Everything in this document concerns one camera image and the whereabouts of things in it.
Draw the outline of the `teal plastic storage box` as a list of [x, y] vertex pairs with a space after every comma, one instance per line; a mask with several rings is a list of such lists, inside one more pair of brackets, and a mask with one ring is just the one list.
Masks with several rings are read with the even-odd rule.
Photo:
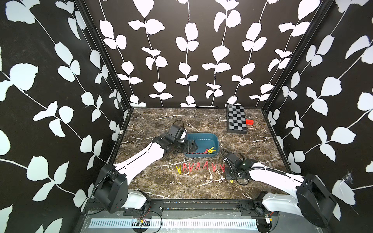
[[215, 134], [212, 133], [190, 133], [187, 134], [187, 140], [193, 140], [198, 149], [195, 152], [204, 152], [208, 149], [214, 147], [216, 150], [212, 154], [187, 154], [184, 153], [185, 157], [188, 158], [207, 158], [207, 157], [215, 157], [220, 150], [219, 140]]

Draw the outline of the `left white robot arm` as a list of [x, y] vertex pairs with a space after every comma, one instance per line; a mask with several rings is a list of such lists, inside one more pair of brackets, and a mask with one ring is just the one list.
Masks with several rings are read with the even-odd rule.
[[197, 143], [186, 137], [186, 129], [174, 124], [169, 131], [155, 137], [131, 158], [116, 165], [103, 166], [96, 180], [93, 196], [111, 214], [121, 208], [147, 210], [150, 207], [150, 198], [140, 190], [130, 190], [128, 185], [145, 168], [170, 151], [196, 152]]

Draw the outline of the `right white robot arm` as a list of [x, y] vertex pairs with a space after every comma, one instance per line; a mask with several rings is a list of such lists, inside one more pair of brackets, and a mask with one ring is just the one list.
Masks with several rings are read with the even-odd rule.
[[228, 165], [226, 179], [261, 182], [284, 192], [280, 195], [262, 191], [254, 200], [254, 209], [260, 214], [290, 213], [302, 216], [317, 227], [328, 227], [337, 202], [317, 176], [286, 173], [227, 150], [222, 150], [221, 155]]

